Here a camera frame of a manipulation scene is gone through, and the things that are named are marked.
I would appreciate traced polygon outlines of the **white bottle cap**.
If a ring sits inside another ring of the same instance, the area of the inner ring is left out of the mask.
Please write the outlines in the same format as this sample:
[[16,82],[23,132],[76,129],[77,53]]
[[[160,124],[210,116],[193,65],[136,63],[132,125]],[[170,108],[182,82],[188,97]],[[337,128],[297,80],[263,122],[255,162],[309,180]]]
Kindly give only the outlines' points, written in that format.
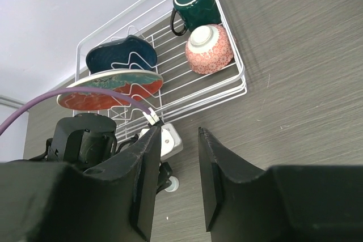
[[165,189],[165,191],[175,192],[179,188],[179,180],[175,176],[171,176],[169,178],[169,181],[171,182],[171,184]]

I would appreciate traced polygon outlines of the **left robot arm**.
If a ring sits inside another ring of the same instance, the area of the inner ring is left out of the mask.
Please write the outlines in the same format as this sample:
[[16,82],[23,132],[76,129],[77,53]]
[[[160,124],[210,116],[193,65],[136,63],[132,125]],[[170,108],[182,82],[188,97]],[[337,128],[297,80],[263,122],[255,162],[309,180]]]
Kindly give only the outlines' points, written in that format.
[[22,173],[33,187],[59,186],[88,195],[146,198],[172,185],[168,163],[156,165],[168,140],[162,121],[118,143],[114,120],[93,113],[66,117],[56,125],[42,155],[26,160]]

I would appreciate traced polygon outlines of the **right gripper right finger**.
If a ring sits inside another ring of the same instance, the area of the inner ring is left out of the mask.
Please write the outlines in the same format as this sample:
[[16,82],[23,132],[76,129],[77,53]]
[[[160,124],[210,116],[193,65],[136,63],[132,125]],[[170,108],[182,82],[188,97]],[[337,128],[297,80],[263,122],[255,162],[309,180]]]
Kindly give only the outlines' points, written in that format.
[[360,165],[266,170],[199,128],[206,230],[213,241],[361,241]]

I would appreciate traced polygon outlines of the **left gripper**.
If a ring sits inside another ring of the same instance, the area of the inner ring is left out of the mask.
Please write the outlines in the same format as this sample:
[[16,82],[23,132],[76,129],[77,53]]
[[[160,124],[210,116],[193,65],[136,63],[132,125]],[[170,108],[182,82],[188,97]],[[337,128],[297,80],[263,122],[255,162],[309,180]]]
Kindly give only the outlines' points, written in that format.
[[159,175],[158,175],[158,182],[157,182],[157,192],[161,192],[162,190],[165,190],[168,188],[172,182],[170,180],[170,177],[172,176],[172,169],[168,162],[161,162],[159,166]]

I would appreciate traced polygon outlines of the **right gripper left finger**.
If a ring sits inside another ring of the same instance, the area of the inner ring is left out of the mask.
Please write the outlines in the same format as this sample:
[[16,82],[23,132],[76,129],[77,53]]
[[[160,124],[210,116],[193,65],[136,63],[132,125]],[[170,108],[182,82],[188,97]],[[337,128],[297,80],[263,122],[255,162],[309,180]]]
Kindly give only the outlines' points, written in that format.
[[1,164],[2,241],[149,241],[161,129],[81,172],[67,163]]

